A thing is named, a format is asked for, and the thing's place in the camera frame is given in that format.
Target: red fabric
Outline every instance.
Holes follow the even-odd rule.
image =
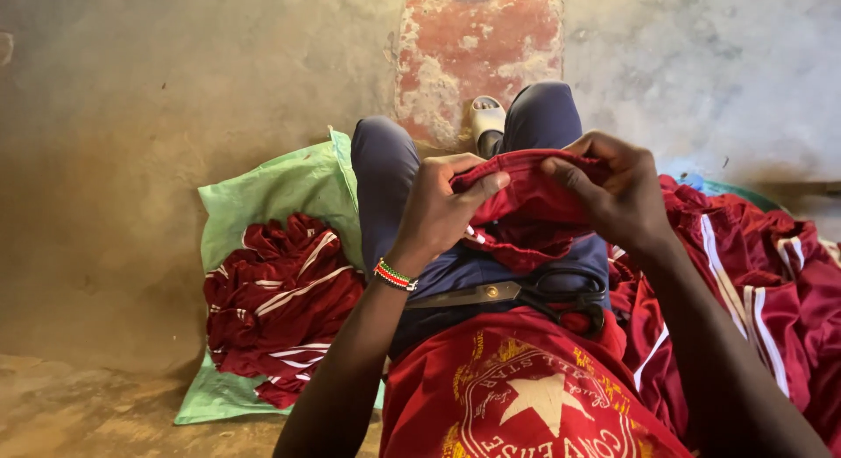
[[[292,405],[363,292],[338,233],[302,214],[287,228],[251,225],[237,249],[206,275],[208,347],[216,369],[268,376],[255,390]]]
[[[573,163],[598,185],[610,174],[607,163],[598,159],[557,149],[531,149],[494,156],[457,175],[450,180],[456,194],[491,173],[506,171],[511,176],[510,184],[479,206],[470,220],[485,241],[465,241],[469,247],[491,252],[515,273],[530,273],[569,252],[573,238],[591,232],[575,195],[540,170],[540,163],[551,156]]]
[[[841,455],[837,244],[819,240],[810,221],[660,180],[669,221],[701,277],[784,394]],[[643,404],[691,446],[689,412],[657,299],[633,260],[621,250],[611,253],[611,304],[628,318],[623,362],[638,375]]]
[[[380,455],[683,456],[633,392],[613,314],[587,341],[528,307],[485,313],[396,359]]]

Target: person's left hand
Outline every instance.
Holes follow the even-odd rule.
[[[452,176],[482,162],[483,158],[470,153],[424,159],[415,174],[397,239],[386,257],[389,266],[417,277],[427,263],[458,242],[478,206],[511,181],[508,173],[492,173],[455,195],[450,188]]]

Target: pile of maroon clothing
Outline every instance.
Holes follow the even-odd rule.
[[[479,207],[468,246],[491,252],[515,272],[530,272],[585,236],[578,201],[539,168],[547,156],[580,167],[596,183],[603,162],[557,150],[499,155],[451,182],[461,193],[498,170],[511,184]],[[810,221],[763,213],[735,195],[708,197],[661,176],[668,220],[721,307],[756,350],[780,390],[841,455],[841,255]],[[612,310],[626,335],[622,362],[638,396],[690,449],[691,423],[667,325],[633,259],[607,247]]]
[[[268,377],[258,397],[292,405],[364,289],[338,233],[302,214],[251,225],[205,276],[208,348],[221,372]]]

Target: red painted patch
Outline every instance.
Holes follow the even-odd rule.
[[[406,0],[396,109],[415,141],[467,151],[479,95],[508,108],[520,89],[562,77],[560,0]]]

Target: white sandal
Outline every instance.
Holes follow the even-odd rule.
[[[491,105],[491,108],[477,109],[477,103]],[[478,150],[478,139],[487,131],[505,132],[505,109],[494,97],[482,95],[470,103],[470,122],[473,126],[474,142]]]

